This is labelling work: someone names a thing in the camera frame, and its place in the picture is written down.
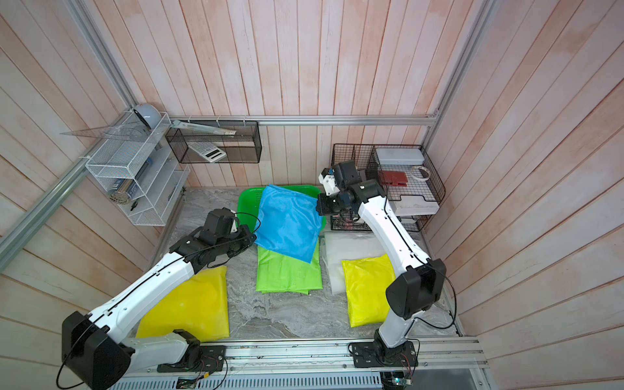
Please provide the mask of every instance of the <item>green plastic tray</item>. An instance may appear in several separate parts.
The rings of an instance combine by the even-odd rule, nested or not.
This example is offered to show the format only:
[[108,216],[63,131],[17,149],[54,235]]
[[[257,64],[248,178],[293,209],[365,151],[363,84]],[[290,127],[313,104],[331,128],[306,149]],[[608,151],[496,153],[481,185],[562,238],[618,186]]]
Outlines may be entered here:
[[[282,188],[287,188],[292,191],[297,191],[306,194],[309,197],[317,198],[321,190],[313,185],[281,185]],[[264,187],[249,188],[243,191],[238,197],[237,211],[240,213],[249,213],[258,216],[258,209],[260,208],[260,199],[262,198],[262,191]],[[237,215],[241,225],[249,226],[249,229],[253,231],[256,226],[256,218],[251,215],[239,214]],[[325,217],[321,223],[321,230],[325,228]]]

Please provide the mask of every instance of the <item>calculator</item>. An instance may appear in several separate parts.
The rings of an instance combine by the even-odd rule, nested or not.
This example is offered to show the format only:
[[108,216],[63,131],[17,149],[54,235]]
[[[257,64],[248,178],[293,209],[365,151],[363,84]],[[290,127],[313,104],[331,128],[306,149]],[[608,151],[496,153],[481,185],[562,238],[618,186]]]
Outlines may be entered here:
[[224,151],[215,146],[212,142],[188,142],[188,147],[208,162],[217,162],[227,156]]

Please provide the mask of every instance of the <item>yellow bag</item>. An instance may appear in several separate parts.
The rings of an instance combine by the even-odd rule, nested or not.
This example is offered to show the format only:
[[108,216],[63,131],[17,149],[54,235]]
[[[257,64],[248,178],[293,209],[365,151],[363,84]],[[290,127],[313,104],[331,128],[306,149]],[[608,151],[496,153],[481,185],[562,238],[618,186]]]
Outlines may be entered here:
[[141,320],[137,337],[184,329],[205,343],[230,337],[226,266],[209,268],[177,286]]
[[390,310],[386,288],[394,281],[388,255],[343,261],[343,270],[351,327],[385,321]]

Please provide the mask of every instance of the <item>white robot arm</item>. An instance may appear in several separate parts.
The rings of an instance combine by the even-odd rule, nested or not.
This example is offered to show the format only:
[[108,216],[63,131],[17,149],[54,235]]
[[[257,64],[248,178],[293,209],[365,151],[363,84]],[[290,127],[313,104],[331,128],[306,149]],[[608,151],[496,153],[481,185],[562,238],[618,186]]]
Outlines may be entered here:
[[[211,371],[210,366],[223,357],[223,348],[200,346],[199,340],[183,329],[162,337],[127,335],[179,284],[218,255],[234,257],[255,239],[247,225],[238,225],[233,211],[223,208],[208,213],[204,226],[182,237],[170,253],[124,291],[85,316],[76,311],[63,321],[59,375],[67,366],[91,389],[105,390],[125,373],[157,364],[168,371],[187,371],[204,363],[202,367]],[[58,376],[57,387],[63,389]]]
[[[352,343],[356,367],[401,366],[413,344],[407,334],[418,315],[440,298],[446,268],[441,260],[431,261],[388,205],[375,180],[363,182],[353,161],[337,164],[320,176],[326,193],[319,195],[320,215],[353,210],[379,238],[394,267],[396,280],[387,288],[390,312],[372,343]],[[93,309],[87,315],[68,316],[62,325],[62,365],[69,367],[93,390],[105,390],[125,373],[159,364],[167,371],[206,371],[225,347],[200,346],[199,340],[183,329],[162,337],[127,338],[138,320],[175,287],[209,265],[217,255],[230,258],[246,250],[255,235],[238,225],[231,210],[213,210],[203,227],[181,238],[151,270],[128,288]]]
[[392,211],[379,183],[362,181],[353,161],[324,170],[319,181],[325,193],[319,194],[317,212],[356,212],[381,242],[397,276],[386,290],[391,310],[375,332],[374,342],[352,344],[355,355],[368,354],[371,359],[356,358],[355,365],[368,368],[400,362],[400,356],[410,356],[413,348],[407,340],[409,330],[418,316],[440,298],[446,267],[440,259],[431,260],[414,242]]

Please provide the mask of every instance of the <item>plastic bag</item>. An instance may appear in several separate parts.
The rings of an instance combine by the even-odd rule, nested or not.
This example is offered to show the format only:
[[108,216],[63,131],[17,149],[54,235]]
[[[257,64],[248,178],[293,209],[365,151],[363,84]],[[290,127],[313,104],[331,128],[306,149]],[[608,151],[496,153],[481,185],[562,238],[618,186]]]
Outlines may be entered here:
[[388,255],[343,261],[351,327],[383,322],[390,306],[386,288],[394,281]]
[[262,191],[256,244],[306,263],[312,261],[323,218],[316,199],[274,185]]
[[310,264],[258,247],[256,291],[263,294],[291,291],[307,295],[310,290],[322,289],[318,242]]
[[333,295],[346,291],[343,260],[379,257],[386,253],[373,233],[325,232],[325,256]]
[[226,266],[203,270],[156,304],[139,323],[137,337],[184,329],[205,343],[230,337]]

